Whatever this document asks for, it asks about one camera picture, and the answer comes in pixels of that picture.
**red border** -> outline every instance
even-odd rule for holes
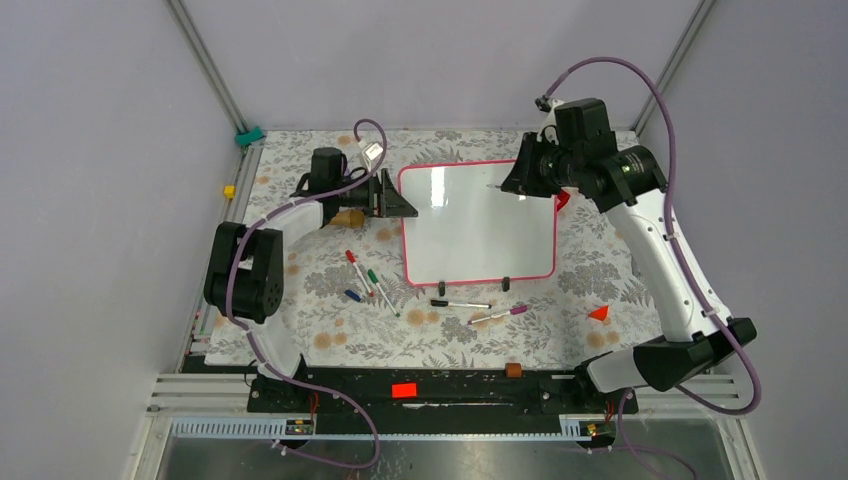
[[[400,169],[397,177],[397,186],[398,192],[403,195],[403,182],[400,181],[401,175],[403,172],[407,170],[412,170],[415,168],[434,168],[434,167],[463,167],[467,165],[488,165],[491,163],[515,163],[515,160],[486,160],[483,162],[460,162],[460,163],[429,163],[426,165],[407,165]],[[510,281],[513,280],[539,280],[541,278],[548,278],[554,274],[556,271],[556,240],[557,240],[557,209],[556,209],[556,200],[553,202],[553,211],[554,211],[554,258],[553,258],[553,266],[551,267],[550,273],[547,275],[540,275],[537,277],[510,277]],[[400,229],[401,235],[403,236],[403,275],[406,277],[406,282],[412,285],[413,287],[433,287],[437,286],[439,283],[413,283],[409,279],[409,267],[406,263],[406,222],[405,219],[401,218],[400,220]],[[503,280],[502,278],[484,278],[480,280],[462,280],[458,282],[445,282],[446,285],[469,285],[474,283],[495,283]]]

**floral pattern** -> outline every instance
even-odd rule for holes
[[[514,158],[521,132],[390,131],[383,166],[392,178],[410,164]],[[618,134],[619,148],[637,143]],[[336,146],[355,158],[349,132],[269,132],[245,222],[284,203],[308,169],[312,150]],[[448,299],[483,301],[494,310],[526,304],[527,313],[481,322],[483,312],[434,308],[435,288],[418,288],[403,277],[400,221],[368,219],[360,229],[328,226],[287,246],[285,296],[267,321],[284,322],[310,365],[367,367],[567,368],[600,353],[641,343],[660,334],[659,317],[630,252],[615,229],[589,201],[572,195],[559,212],[557,272],[542,280],[448,286]],[[372,268],[392,299],[395,317],[379,296],[356,303],[345,289],[362,291],[344,251]],[[588,313],[610,305],[600,322]],[[206,362],[246,365],[253,360],[244,334],[219,317]]]

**white wall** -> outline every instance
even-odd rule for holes
[[[698,0],[186,0],[249,123],[536,127],[533,99],[572,64],[618,55],[656,78]],[[603,96],[629,127],[648,98],[587,67],[560,92]]]
[[[769,479],[848,471],[846,25],[844,0],[718,2],[668,94],[682,226],[759,330]],[[667,151],[659,115],[643,141]]]
[[[233,131],[161,1],[0,5],[0,477],[114,479],[205,268]]]

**blue marker cap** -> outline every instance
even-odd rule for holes
[[[362,299],[361,299],[361,298],[359,298],[359,295],[357,295],[356,293],[354,293],[354,291],[353,291],[353,290],[345,290],[345,295],[347,295],[348,297],[352,298],[353,300],[356,300],[357,302],[361,302],[361,301],[362,301]]]

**orange triangle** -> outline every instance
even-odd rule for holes
[[[604,321],[607,319],[607,314],[609,313],[609,305],[604,305],[603,307],[595,310],[590,313],[589,316],[594,318],[595,320]]]

